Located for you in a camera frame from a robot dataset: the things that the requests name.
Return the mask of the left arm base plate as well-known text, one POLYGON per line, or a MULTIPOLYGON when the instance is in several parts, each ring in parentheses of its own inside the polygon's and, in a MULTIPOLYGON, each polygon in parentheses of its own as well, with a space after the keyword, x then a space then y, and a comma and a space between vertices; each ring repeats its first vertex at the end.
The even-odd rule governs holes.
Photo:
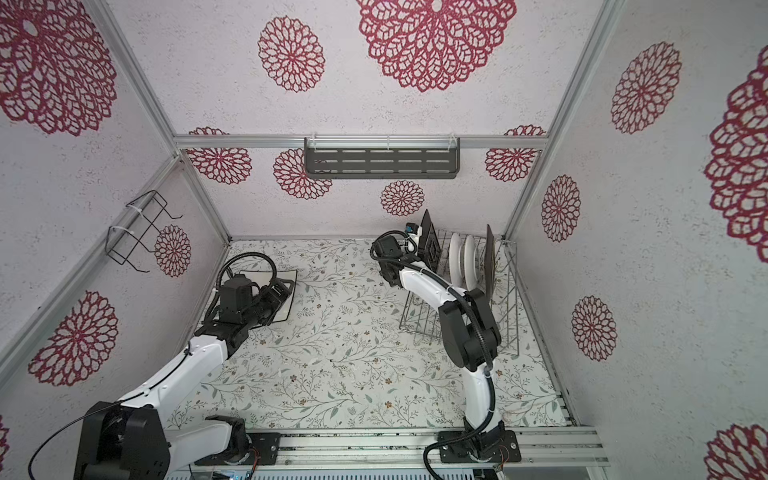
POLYGON ((224 451, 208 455, 196 466, 274 465, 280 446, 280 433, 235 432, 224 451))

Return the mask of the black square floral plate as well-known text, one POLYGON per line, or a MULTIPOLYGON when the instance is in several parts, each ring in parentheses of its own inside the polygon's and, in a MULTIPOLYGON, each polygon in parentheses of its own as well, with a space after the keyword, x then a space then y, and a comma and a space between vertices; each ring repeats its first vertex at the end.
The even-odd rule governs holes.
POLYGON ((429 269, 436 271, 441 260, 442 248, 437 229, 428 210, 424 212, 420 227, 418 256, 429 269))

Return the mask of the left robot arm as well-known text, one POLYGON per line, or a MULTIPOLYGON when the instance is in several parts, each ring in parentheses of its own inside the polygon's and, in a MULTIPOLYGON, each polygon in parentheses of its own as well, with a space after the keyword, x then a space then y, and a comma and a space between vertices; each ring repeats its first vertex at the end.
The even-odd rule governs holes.
POLYGON ((173 429, 171 414, 248 339, 251 331, 287 319, 297 271, 245 271, 219 287, 212 310, 182 351, 119 400, 86 414, 76 479, 163 479, 185 466, 247 465, 266 455, 243 419, 213 415, 173 429))

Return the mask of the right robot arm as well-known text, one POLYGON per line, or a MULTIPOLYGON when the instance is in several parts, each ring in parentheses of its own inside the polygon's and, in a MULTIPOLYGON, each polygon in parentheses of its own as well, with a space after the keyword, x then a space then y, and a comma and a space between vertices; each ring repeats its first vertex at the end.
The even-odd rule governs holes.
POLYGON ((492 378, 501 341, 498 324, 482 290, 451 285, 418 259, 417 248, 407 232, 390 230, 373 241, 369 254, 389 285, 416 295, 437 313, 445 352, 462 370, 464 431, 438 440, 426 451, 460 445, 480 456, 504 433, 492 378))

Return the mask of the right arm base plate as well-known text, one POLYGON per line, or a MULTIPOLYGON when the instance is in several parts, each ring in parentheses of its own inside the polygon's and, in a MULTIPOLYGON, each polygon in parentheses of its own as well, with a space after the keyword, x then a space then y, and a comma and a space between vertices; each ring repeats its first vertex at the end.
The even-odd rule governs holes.
POLYGON ((442 463, 519 463, 522 460, 515 433, 494 429, 479 437, 454 442, 439 449, 442 463))

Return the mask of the white square plate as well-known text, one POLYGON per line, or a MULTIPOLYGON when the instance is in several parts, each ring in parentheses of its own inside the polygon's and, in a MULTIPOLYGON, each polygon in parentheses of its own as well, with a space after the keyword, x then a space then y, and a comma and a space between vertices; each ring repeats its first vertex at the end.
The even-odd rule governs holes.
POLYGON ((243 270, 242 274, 256 284, 254 294, 265 293, 272 304, 276 300, 281 301, 278 307, 271 307, 272 316, 268 325, 285 322, 290 315, 293 305, 298 271, 278 271, 276 276, 277 284, 273 286, 270 286, 272 273, 269 271, 243 270))

